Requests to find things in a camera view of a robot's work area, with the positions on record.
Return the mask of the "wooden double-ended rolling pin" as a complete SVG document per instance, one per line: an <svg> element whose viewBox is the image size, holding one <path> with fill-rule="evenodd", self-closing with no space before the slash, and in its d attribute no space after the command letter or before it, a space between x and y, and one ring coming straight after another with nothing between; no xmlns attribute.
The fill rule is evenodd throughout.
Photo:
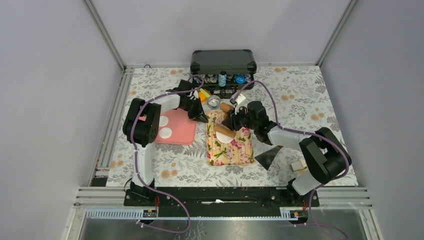
<svg viewBox="0 0 424 240"><path fill-rule="evenodd" d="M231 139L234 139L236 132L232 129L232 116L235 113L235 108L227 103L222 102L219 106L222 111L222 121L215 121L213 130L216 132L217 138L223 143L229 143Z"/></svg>

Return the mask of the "white dough ball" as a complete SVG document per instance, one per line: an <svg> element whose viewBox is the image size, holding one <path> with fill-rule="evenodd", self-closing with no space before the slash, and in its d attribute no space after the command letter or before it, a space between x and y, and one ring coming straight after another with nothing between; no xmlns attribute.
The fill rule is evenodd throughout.
<svg viewBox="0 0 424 240"><path fill-rule="evenodd" d="M216 132L215 135L216 135L216 139L219 142L221 142L223 144L228 144L235 138L236 133L231 132L230 135L226 135L226 134L223 134L223 133L220 133L220 132Z"/></svg>

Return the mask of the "floral yellow tray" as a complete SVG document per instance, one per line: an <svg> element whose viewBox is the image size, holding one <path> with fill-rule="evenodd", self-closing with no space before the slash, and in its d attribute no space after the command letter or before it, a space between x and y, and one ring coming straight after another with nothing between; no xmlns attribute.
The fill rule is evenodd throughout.
<svg viewBox="0 0 424 240"><path fill-rule="evenodd" d="M207 163L212 167L249 165L256 160L252 135L249 129L243 127L236 131L235 138L230 143L221 143L216 139L215 121L222 121L223 112L212 110L206 113L206 149Z"/></svg>

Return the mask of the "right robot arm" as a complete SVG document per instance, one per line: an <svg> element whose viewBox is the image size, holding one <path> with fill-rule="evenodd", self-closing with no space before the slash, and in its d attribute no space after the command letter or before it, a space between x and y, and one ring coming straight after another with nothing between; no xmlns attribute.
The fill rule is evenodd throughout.
<svg viewBox="0 0 424 240"><path fill-rule="evenodd" d="M302 153L307 170L287 185L287 201L301 205L312 190L341 177L349 171L352 159L333 132L322 127L315 132L301 131L278 125L269 119L260 101L241 106L231 99L221 103L224 117L219 132L229 135L242 128L253 131L256 138L270 146L283 146Z"/></svg>

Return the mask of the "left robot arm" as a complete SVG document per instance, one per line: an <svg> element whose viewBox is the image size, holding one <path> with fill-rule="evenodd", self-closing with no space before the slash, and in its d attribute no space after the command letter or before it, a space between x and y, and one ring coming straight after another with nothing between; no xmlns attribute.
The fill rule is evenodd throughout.
<svg viewBox="0 0 424 240"><path fill-rule="evenodd" d="M204 78L195 74L159 96L131 101L122 132L134 147L130 190L144 206L155 200L152 143L160 131L160 116L170 110L182 109L191 121L208 123L199 97L204 83Z"/></svg>

